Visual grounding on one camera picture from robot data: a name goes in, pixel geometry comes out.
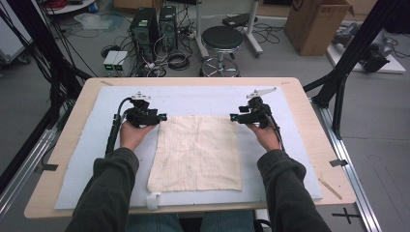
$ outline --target dark gray sleeve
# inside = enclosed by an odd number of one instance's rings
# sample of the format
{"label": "dark gray sleeve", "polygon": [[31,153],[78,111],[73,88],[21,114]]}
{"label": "dark gray sleeve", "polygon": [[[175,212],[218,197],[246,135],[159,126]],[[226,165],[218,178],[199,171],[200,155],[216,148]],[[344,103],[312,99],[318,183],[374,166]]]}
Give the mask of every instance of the dark gray sleeve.
{"label": "dark gray sleeve", "polygon": [[280,231],[331,231],[316,211],[303,180],[305,167],[282,150],[266,153],[257,166],[262,175],[271,223]]}
{"label": "dark gray sleeve", "polygon": [[139,162],[127,148],[94,161],[94,174],[81,194],[66,231],[125,231]]}

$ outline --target pants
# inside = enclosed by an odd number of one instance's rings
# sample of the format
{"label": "pants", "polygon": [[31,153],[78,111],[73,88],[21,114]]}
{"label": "pants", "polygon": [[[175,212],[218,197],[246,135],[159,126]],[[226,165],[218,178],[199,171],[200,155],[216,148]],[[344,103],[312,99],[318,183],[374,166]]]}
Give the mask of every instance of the pants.
{"label": "pants", "polygon": [[[184,232],[177,215],[129,216],[127,232]],[[254,232],[252,211],[206,213],[201,232]]]}

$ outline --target stool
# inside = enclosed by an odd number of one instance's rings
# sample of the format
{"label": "stool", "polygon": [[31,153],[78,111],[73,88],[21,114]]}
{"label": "stool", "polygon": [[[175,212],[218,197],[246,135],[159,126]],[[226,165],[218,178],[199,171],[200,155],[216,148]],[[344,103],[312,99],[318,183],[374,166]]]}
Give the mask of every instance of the stool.
{"label": "stool", "polygon": [[215,26],[206,29],[202,33],[202,44],[208,49],[214,50],[218,58],[210,58],[202,64],[199,71],[200,76],[218,76],[235,77],[240,76],[238,66],[230,59],[223,58],[224,53],[230,53],[238,50],[244,38],[242,33],[228,26]]}

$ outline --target cardboard box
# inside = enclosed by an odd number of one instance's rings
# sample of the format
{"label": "cardboard box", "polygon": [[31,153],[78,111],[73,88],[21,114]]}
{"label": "cardboard box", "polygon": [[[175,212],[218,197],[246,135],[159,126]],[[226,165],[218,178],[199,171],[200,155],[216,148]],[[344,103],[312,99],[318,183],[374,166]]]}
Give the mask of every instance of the cardboard box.
{"label": "cardboard box", "polygon": [[300,55],[324,55],[350,8],[345,0],[294,0],[285,34]]}
{"label": "cardboard box", "polygon": [[163,0],[114,0],[114,8],[120,10],[135,10],[141,7],[160,10]]}

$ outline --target beige cloth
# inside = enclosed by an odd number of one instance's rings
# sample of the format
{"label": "beige cloth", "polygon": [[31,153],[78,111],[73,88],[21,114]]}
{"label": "beige cloth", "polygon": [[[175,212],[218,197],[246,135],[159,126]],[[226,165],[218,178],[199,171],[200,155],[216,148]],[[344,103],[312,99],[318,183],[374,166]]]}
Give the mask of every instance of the beige cloth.
{"label": "beige cloth", "polygon": [[148,190],[241,190],[236,127],[228,118],[214,116],[162,122]]}

